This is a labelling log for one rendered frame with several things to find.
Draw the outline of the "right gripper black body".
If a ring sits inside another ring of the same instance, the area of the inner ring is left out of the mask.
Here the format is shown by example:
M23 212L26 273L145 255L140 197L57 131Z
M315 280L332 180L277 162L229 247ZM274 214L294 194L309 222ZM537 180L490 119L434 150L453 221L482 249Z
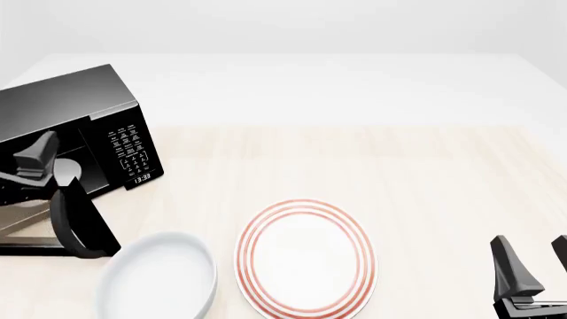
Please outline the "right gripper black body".
M532 297L494 298L499 319L567 319L567 301L535 301Z

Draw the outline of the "white plate with red rings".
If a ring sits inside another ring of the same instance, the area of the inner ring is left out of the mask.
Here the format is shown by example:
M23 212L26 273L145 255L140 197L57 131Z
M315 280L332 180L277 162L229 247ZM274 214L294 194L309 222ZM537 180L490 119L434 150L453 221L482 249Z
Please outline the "white plate with red rings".
M374 246L350 214L323 201L273 204L234 248L237 286L265 319L353 319L377 285Z

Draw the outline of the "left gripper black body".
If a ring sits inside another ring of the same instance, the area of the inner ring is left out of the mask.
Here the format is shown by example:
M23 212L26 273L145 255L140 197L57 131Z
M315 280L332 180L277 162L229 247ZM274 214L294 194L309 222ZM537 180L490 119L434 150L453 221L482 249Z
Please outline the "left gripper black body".
M0 172L0 206L9 206L26 201L51 199L57 190L53 169L39 180L30 180L19 175Z

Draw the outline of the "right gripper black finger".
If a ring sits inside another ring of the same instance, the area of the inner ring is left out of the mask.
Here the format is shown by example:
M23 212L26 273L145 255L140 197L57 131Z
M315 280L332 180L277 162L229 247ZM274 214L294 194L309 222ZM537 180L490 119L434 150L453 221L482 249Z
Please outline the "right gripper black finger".
M545 291L540 281L519 260L511 243L504 236L496 236L490 246L495 274L494 301L534 297Z
M552 242L555 255L567 272L567 236L559 236Z

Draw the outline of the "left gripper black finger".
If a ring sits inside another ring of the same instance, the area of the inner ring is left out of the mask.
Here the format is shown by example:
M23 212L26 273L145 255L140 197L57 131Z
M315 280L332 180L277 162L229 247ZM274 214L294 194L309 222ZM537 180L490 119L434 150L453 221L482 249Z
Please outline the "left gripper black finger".
M18 164L17 176L45 177L53 173L59 140L57 132L48 131L28 148L13 154Z

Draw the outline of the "black microwave oven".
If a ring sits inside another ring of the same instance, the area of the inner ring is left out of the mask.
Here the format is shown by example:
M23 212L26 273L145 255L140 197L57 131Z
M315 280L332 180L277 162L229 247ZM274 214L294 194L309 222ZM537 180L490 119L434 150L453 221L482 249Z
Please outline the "black microwave oven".
M112 66L0 89L0 172L16 175L13 154L48 131L57 132L55 159L80 164L93 198L164 175L143 111Z

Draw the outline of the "white bowl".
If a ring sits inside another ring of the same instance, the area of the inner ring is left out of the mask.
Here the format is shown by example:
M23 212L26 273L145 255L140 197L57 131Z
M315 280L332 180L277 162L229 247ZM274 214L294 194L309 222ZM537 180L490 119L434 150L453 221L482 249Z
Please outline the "white bowl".
M123 246L96 288L96 319L205 319L218 286L208 247L190 233L162 232Z

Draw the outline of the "small grey plate on stalk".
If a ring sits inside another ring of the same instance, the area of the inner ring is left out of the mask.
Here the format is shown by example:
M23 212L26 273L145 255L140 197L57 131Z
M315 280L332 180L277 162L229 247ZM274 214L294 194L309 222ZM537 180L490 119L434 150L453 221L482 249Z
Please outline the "small grey plate on stalk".
M68 186L72 180L80 180L82 167L72 159L55 159L53 174L58 186Z

